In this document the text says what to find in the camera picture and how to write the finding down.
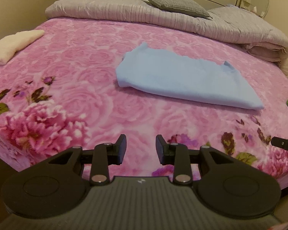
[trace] white folded towel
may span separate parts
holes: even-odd
[[[31,30],[8,35],[0,40],[0,65],[5,65],[17,51],[42,37],[44,30]]]

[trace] flower print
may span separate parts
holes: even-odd
[[[42,78],[42,81],[46,85],[51,85],[54,82],[54,80],[55,80],[55,76],[49,76],[49,77]]]
[[[152,176],[168,176],[173,179],[174,166],[165,165],[151,173]]]
[[[223,147],[225,149],[225,153],[229,156],[233,155],[235,151],[235,140],[233,134],[230,132],[225,132],[221,136],[221,143],[223,144]]]
[[[244,138],[245,142],[248,143],[249,137],[245,133],[242,133],[241,136]]]
[[[53,100],[32,103],[19,113],[0,119],[0,137],[31,155],[54,155],[89,139],[88,127]]]
[[[191,140],[187,134],[176,134],[171,137],[167,141],[169,144],[171,143],[180,143],[186,145],[188,148],[196,148],[198,147],[198,141],[196,139]]]
[[[241,119],[240,121],[239,120],[236,120],[237,123],[241,124],[241,125],[244,125],[244,121]]]
[[[20,91],[20,90],[14,92],[14,94],[13,94],[13,97],[19,97],[19,98],[24,98],[25,96],[26,96],[26,93],[24,91]]]
[[[270,141],[271,141],[271,135],[269,135],[269,136],[267,136],[267,137],[265,138],[265,136],[263,135],[263,133],[262,133],[262,131],[261,131],[260,128],[257,129],[257,133],[258,133],[258,136],[259,136],[260,140],[261,140],[263,143],[265,143],[266,145],[268,145],[268,144],[270,143]]]
[[[266,160],[257,168],[275,178],[288,172],[288,151],[274,146],[267,149]]]
[[[258,121],[258,119],[255,117],[255,116],[250,116],[250,119],[255,123],[255,124],[257,124],[257,125],[261,125],[260,123],[259,123],[259,121]]]

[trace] bed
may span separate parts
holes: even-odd
[[[83,6],[79,11],[91,15],[99,11],[105,17],[103,5],[95,5],[98,10]],[[54,6],[55,12],[47,12],[53,18],[37,27],[45,35],[0,67],[3,161],[21,171],[71,146],[92,149],[126,134],[124,162],[109,167],[111,176],[171,177],[173,167],[161,166],[155,150],[155,137],[162,134],[169,143],[180,142],[190,149],[210,145],[272,175],[281,188],[288,186],[288,151],[270,144],[273,136],[288,139],[288,79],[275,64],[233,43],[126,22],[127,18],[125,22],[85,19],[83,13],[82,18],[62,14],[55,18],[55,13],[74,10],[60,3]],[[217,64],[229,61],[265,108],[246,110],[120,88],[115,68],[142,42]],[[88,170],[83,177],[88,178]],[[193,176],[200,179],[196,165]]]

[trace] folded blanket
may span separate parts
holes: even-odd
[[[267,49],[260,46],[250,47],[249,45],[241,44],[242,48],[259,59],[263,59],[270,62],[281,62],[283,59],[288,58],[288,48],[282,49]]]
[[[245,9],[222,7],[208,13],[212,20],[163,11],[143,0],[59,0],[45,11],[48,19],[66,16],[149,23],[228,43],[257,46],[264,42],[288,47],[288,37],[283,32]]]
[[[146,43],[125,54],[116,69],[118,85],[192,101],[263,109],[253,88],[230,63],[179,56]]]
[[[43,36],[44,30],[23,31],[0,40],[0,65],[5,65],[17,51],[24,49]]]

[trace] gray pillow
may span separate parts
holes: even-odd
[[[149,0],[155,7],[192,17],[209,18],[209,13],[193,0]]]

